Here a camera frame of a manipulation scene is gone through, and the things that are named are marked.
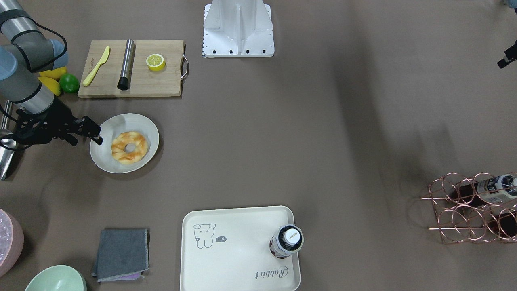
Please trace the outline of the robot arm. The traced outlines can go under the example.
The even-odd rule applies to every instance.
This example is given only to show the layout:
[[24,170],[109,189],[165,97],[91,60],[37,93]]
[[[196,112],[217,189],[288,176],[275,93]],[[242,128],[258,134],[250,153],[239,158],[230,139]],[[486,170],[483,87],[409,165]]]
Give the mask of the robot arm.
[[76,118],[36,77],[37,72],[67,65],[66,41],[46,38],[42,25],[16,0],[2,0],[0,11],[1,33],[9,41],[1,46],[1,96],[18,106],[14,132],[7,138],[19,145],[18,150],[54,139],[76,146],[77,135],[102,144],[101,127],[87,116]]

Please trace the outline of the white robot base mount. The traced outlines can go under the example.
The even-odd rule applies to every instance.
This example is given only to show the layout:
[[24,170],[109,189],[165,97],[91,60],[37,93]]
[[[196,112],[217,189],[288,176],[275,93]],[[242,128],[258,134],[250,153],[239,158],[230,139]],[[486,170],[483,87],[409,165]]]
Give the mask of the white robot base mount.
[[204,7],[202,56],[273,57],[271,7],[262,0],[213,0]]

